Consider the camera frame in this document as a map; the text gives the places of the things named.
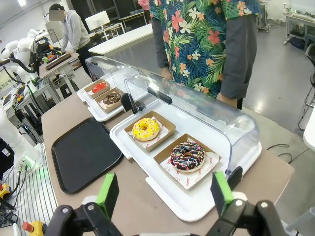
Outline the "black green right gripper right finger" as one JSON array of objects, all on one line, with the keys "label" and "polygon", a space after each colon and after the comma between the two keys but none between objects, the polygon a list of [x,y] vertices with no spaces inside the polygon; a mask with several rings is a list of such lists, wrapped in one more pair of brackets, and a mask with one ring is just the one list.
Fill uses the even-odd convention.
[{"label": "black green right gripper right finger", "polygon": [[284,236],[285,231],[274,204],[269,200],[255,205],[235,198],[223,172],[212,174],[211,193],[219,215],[210,229],[212,236],[232,236],[246,229],[251,236]]}]

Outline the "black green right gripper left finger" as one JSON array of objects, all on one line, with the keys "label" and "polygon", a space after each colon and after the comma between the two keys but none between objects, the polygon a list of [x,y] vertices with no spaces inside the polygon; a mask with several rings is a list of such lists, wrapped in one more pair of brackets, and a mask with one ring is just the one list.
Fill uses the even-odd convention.
[{"label": "black green right gripper left finger", "polygon": [[122,233],[111,221],[118,195],[116,174],[106,174],[95,201],[82,204],[76,209],[70,205],[58,206],[45,234],[82,236],[92,232],[95,236],[120,236]]}]

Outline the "person left hand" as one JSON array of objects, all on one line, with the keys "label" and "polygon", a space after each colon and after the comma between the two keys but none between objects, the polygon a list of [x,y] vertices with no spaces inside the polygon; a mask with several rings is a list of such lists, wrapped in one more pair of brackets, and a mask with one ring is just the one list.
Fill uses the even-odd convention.
[{"label": "person left hand", "polygon": [[229,99],[227,97],[225,97],[224,95],[222,95],[221,93],[219,93],[217,96],[216,96],[216,99],[229,105],[229,106],[232,106],[234,108],[237,108],[237,104],[238,104],[238,100],[237,99]]}]

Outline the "person right hand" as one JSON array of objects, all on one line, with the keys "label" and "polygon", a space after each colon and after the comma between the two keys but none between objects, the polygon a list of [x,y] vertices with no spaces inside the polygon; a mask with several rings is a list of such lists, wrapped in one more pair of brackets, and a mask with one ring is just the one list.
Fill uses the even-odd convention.
[{"label": "person right hand", "polygon": [[172,80],[172,74],[169,67],[163,67],[160,69],[161,76],[167,80]]}]

